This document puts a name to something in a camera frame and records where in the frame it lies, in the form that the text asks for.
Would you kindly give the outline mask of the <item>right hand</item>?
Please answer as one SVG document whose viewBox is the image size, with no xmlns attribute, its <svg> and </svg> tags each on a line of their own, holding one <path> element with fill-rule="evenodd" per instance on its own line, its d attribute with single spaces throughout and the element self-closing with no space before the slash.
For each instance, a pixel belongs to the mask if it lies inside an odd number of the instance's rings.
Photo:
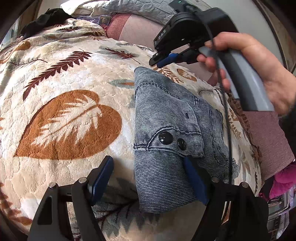
<svg viewBox="0 0 296 241">
<path fill-rule="evenodd" d="M 246 33 L 222 32 L 205 46 L 218 51 L 239 50 L 257 71 L 270 102 L 279 116 L 295 107 L 295 76 L 264 45 Z"/>
</svg>

